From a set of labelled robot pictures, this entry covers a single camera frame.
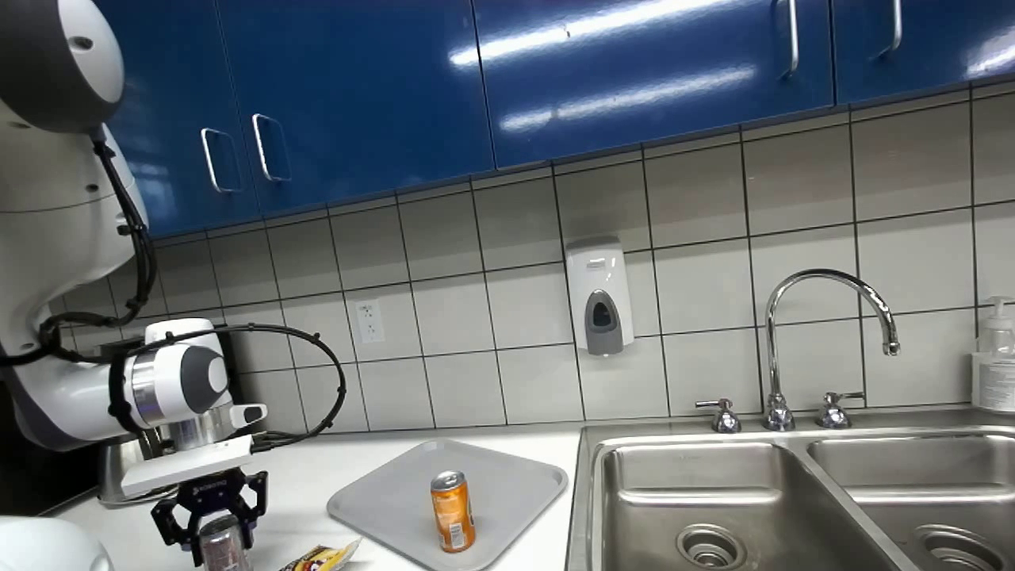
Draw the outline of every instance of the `white tile wall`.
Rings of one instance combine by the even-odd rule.
[[[974,307],[1015,295],[1013,87],[160,243],[147,320],[319,331],[349,370],[337,430],[701,417],[708,398],[757,414],[768,292],[839,265],[890,299],[903,353],[878,356],[843,286],[803,281],[779,313],[790,405],[815,409],[824,389],[965,403]],[[638,347],[612,360],[571,336],[563,251],[591,234],[628,251]],[[65,306],[111,307],[123,292],[117,273]],[[106,339],[122,332],[72,331]],[[246,339],[240,368],[275,426],[312,426],[333,398],[326,361],[284,336]]]

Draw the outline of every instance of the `faucet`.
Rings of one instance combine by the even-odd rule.
[[[824,265],[815,265],[815,269],[801,269],[792,276],[787,276],[770,295],[768,295],[768,310],[765,310],[765,331],[768,331],[768,403],[765,403],[765,429],[770,430],[792,430],[796,429],[796,418],[787,405],[787,398],[785,398],[785,382],[781,382],[781,361],[773,356],[773,310],[781,307],[785,295],[796,286],[796,281],[805,281],[805,278],[830,278],[830,281],[843,281],[852,289],[856,289],[876,310],[878,310],[878,320],[881,320],[881,350],[884,356],[896,356],[902,347],[899,347],[899,331],[896,331],[896,313],[893,307],[884,306],[884,299],[859,281],[856,276],[852,273],[841,273],[841,269],[824,269]]]

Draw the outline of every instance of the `sink faucet handle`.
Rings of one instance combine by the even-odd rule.
[[[824,429],[852,429],[852,417],[847,409],[841,405],[843,401],[862,401],[865,392],[834,392],[828,389],[824,392],[824,405],[822,405],[822,417],[818,417],[818,426]]]
[[[715,414],[712,429],[715,430],[743,430],[732,401],[698,401],[695,409]]]

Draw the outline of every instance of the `countertop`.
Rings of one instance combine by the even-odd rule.
[[[494,571],[531,571],[531,567],[564,567],[567,558],[567,522],[571,522],[571,488],[577,460],[577,429],[547,430],[415,430],[392,439],[340,439],[326,434],[312,443],[295,443],[251,456],[246,473],[271,468],[271,508],[253,530],[251,562],[261,571],[274,571],[309,552],[312,546],[344,546],[360,540],[357,530],[331,519],[325,503],[333,493],[357,482],[360,477],[396,460],[422,441],[462,441],[514,456],[543,460],[567,473],[567,493],[508,548]],[[178,546],[161,546],[160,530],[151,516],[154,503],[108,512],[99,497],[85,497],[56,516],[83,527],[96,537],[117,567],[134,571],[188,571],[191,556]],[[403,556],[361,540],[357,571],[409,571],[420,567]]]

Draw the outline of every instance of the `cabinet handle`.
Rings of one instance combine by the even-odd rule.
[[[236,188],[225,188],[221,179],[220,179],[220,165],[216,165],[216,152],[212,152],[212,135],[228,140],[221,129],[199,128],[199,148],[202,148],[202,165],[206,165],[206,172],[210,172],[212,189],[216,189],[216,193],[236,193]]]
[[[902,0],[893,0],[893,46],[876,55],[876,61],[890,56],[893,50],[902,49],[903,25],[902,25]]]
[[[796,0],[787,0],[787,18],[790,18],[790,70],[785,72],[785,78],[801,70],[801,5],[796,5]]]
[[[265,181],[271,181],[271,183],[288,181],[285,172],[275,172],[275,169],[271,165],[266,129],[275,129],[275,132],[280,132],[280,135],[275,135],[275,145],[280,145],[275,154],[280,154],[280,163],[284,163],[284,169],[285,169],[285,143],[284,143],[284,128],[280,128],[280,122],[274,122],[271,115],[251,115],[251,123],[253,123],[253,143],[258,143],[258,163],[261,163]]]

